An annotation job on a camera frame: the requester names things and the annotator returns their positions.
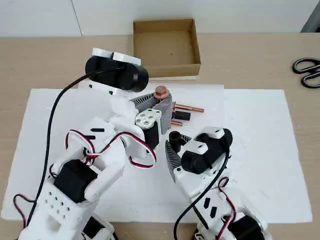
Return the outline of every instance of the table surface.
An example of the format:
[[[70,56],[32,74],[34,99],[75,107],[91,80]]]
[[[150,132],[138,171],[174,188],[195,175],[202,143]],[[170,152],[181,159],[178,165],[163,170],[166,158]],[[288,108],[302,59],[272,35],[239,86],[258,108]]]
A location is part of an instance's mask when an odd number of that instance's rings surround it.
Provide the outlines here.
[[[320,90],[300,85],[294,60],[320,58],[320,35],[300,33],[200,34],[201,71],[190,84],[223,84],[227,89],[284,89],[313,222],[270,224],[275,240],[317,239],[320,225]],[[3,199],[31,88],[63,88],[84,73],[93,47],[132,54],[133,37],[0,38],[0,199]],[[172,239],[171,223],[114,223],[120,240]],[[179,239],[191,239],[195,224],[181,224]],[[0,220],[0,238],[13,240],[22,223]]]

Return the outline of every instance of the copper cylinder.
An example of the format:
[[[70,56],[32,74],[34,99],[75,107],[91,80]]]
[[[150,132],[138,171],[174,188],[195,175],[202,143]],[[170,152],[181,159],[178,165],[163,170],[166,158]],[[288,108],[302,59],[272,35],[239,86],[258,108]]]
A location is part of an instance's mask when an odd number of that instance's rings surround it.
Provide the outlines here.
[[[182,104],[174,104],[173,105],[174,109],[182,109],[182,110],[188,110],[192,112],[198,112],[198,113],[204,113],[205,110],[203,108],[199,107],[194,107],[194,106],[187,106],[187,105],[182,105]]]
[[[183,123],[182,122],[180,122],[180,121],[173,121],[173,120],[171,120],[171,125],[175,125],[175,126],[182,126],[183,125]]]

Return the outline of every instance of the black cable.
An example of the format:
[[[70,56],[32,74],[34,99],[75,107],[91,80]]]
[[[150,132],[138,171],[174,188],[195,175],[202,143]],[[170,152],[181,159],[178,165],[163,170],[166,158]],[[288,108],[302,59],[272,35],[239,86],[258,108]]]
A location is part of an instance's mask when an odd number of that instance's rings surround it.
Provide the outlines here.
[[[115,68],[115,69],[104,69],[104,70],[97,70],[97,71],[92,71],[87,73],[86,75],[83,75],[82,77],[79,77],[77,80],[75,80],[74,82],[70,83],[68,86],[66,86],[56,97],[54,104],[52,106],[51,109],[51,113],[50,113],[50,117],[49,117],[49,122],[48,122],[48,128],[47,128],[47,133],[46,133],[46,149],[45,149],[45,157],[44,157],[44,166],[43,166],[43,172],[42,172],[42,177],[41,177],[41,182],[35,197],[35,202],[32,205],[32,209],[30,211],[29,217],[28,217],[28,221],[27,221],[27,226],[29,225],[31,218],[34,214],[34,211],[36,209],[36,205],[37,205],[37,200],[40,196],[42,187],[45,183],[45,179],[46,179],[46,173],[47,173],[47,168],[48,168],[48,159],[49,159],[49,150],[50,150],[50,135],[51,135],[51,126],[52,126],[52,121],[54,118],[54,114],[55,114],[55,110],[56,107],[58,105],[59,100],[61,99],[61,97],[66,93],[66,91],[68,91],[69,89],[71,89],[72,87],[74,87],[75,85],[77,85],[78,83],[80,83],[81,81],[95,76],[95,75],[99,75],[99,74],[103,74],[103,73],[108,73],[108,72],[114,72],[114,71],[118,71],[118,70],[122,70],[124,68],[120,67],[120,68]]]
[[[204,197],[204,195],[206,195],[206,193],[212,188],[212,186],[220,178],[222,172],[225,170],[225,167],[227,166],[227,163],[228,163],[228,160],[229,160],[230,146],[229,146],[225,136],[223,136],[220,139],[220,144],[221,144],[222,149],[225,152],[225,157],[224,157],[223,164],[222,164],[221,168],[219,169],[218,173],[216,174],[216,176],[214,177],[214,179],[205,188],[205,190],[183,211],[183,213],[181,213],[181,215],[175,221],[175,224],[174,224],[174,227],[173,227],[173,238],[174,238],[174,240],[178,240],[177,228],[178,228],[178,225],[179,225],[179,222],[181,221],[181,219],[187,214],[187,212],[189,212]]]

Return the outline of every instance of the scissors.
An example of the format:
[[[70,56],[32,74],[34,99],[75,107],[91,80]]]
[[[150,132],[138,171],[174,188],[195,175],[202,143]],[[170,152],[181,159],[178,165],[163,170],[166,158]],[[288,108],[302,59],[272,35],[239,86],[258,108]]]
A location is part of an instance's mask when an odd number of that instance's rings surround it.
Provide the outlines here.
[[[300,63],[311,63],[311,66],[307,66],[305,68],[299,69],[298,65]],[[320,88],[320,83],[318,84],[311,84],[309,80],[315,79],[320,77],[320,59],[312,58],[312,57],[304,57],[294,62],[292,65],[292,71],[295,74],[305,74],[309,73],[308,75],[304,76],[301,79],[301,84],[309,89],[318,89]]]

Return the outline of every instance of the brown box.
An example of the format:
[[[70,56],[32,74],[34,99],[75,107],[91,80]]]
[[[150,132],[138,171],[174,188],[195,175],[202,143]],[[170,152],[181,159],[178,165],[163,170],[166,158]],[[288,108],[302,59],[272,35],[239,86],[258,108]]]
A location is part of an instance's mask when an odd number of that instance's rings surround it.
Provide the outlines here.
[[[133,54],[150,78],[198,75],[201,61],[195,21],[134,21]]]

